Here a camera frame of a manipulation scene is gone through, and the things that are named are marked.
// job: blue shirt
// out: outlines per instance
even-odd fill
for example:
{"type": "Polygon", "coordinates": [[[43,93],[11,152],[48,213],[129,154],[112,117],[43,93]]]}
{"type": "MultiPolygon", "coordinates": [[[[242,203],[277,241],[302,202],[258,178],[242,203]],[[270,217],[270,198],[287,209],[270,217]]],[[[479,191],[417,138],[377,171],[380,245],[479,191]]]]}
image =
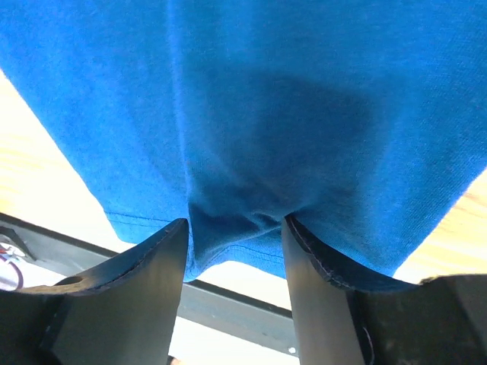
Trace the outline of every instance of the blue shirt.
{"type": "Polygon", "coordinates": [[[186,280],[284,276],[280,222],[393,275],[487,165],[484,1],[3,0],[0,67],[138,243],[186,280]]]}

